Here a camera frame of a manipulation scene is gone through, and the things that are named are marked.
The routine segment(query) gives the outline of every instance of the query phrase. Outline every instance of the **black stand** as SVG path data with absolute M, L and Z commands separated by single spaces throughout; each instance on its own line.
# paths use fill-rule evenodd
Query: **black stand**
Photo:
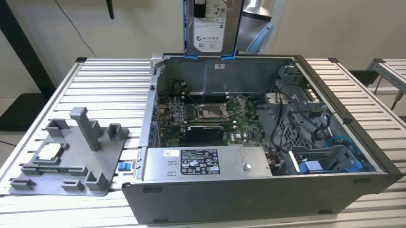
M 27 131 L 45 103 L 41 94 L 21 94 L 0 116 L 0 131 Z

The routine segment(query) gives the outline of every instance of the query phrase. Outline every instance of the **slatted metal table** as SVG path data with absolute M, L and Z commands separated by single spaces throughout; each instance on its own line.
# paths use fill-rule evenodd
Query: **slatted metal table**
M 307 59 L 311 67 L 353 113 L 378 146 L 406 174 L 406 124 L 357 81 L 341 63 L 327 59 Z M 120 161 L 138 157 L 140 125 L 150 87 L 150 60 L 87 59 L 75 63 L 44 110 L 0 169 L 0 226 L 15 227 L 108 227 L 138 226 L 138 221 L 119 189 L 132 178 L 116 172 L 111 192 L 105 197 L 9 196 L 12 177 L 20 173 L 47 137 L 44 127 L 52 118 L 69 120 L 75 106 L 88 108 L 88 117 L 100 126 L 120 123 L 130 128 Z M 406 177 L 383 193 L 361 197 L 338 215 L 275 218 L 174 227 L 298 227 L 363 228 L 406 227 Z
M 369 65 L 367 70 L 373 70 L 406 93 L 406 59 L 381 59 L 377 58 Z

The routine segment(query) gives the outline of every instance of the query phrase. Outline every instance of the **gray plastic bracket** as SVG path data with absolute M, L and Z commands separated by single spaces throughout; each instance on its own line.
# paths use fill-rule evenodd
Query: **gray plastic bracket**
M 51 137 L 63 137 L 61 129 L 69 129 L 64 119 L 52 119 L 48 123 L 45 130 Z
M 88 172 L 87 178 L 84 180 L 84 184 L 87 185 L 91 191 L 103 191 L 108 187 L 108 181 L 103 172 L 100 173 L 99 177 L 95 178 L 92 172 Z
M 31 190 L 33 189 L 35 182 L 31 179 L 13 179 L 11 185 L 15 189 Z
M 88 169 L 85 166 L 81 167 L 71 167 L 71 169 L 68 170 L 68 173 L 72 176 L 85 176 L 88 174 Z
M 92 123 L 89 122 L 87 112 L 88 109 L 85 107 L 75 107 L 69 113 L 69 116 L 77 122 L 77 126 L 91 151 L 97 151 L 100 149 L 100 142 L 97 138 L 101 129 L 96 120 L 93 120 Z
M 63 180 L 61 188 L 65 191 L 83 191 L 84 186 L 80 180 Z
M 119 123 L 111 123 L 107 128 L 107 134 L 109 137 L 109 140 L 117 139 L 123 140 L 126 138 L 126 134 L 123 132 L 121 125 Z

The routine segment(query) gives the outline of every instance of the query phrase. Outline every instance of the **blue clip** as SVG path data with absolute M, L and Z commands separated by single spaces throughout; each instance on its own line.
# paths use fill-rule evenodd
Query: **blue clip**
M 120 162 L 119 163 L 119 172 L 131 171 L 131 163 Z

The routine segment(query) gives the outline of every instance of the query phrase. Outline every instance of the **paper sticker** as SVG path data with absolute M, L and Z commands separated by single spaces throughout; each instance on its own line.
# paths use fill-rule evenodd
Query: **paper sticker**
M 179 157 L 179 150 L 164 150 L 164 157 Z
M 202 52 L 220 52 L 227 6 L 223 0 L 207 0 L 206 17 L 194 19 L 194 45 Z
M 224 69 L 226 68 L 226 64 L 215 64 L 215 69 Z
M 215 149 L 182 150 L 180 163 L 183 175 L 220 174 L 220 163 Z

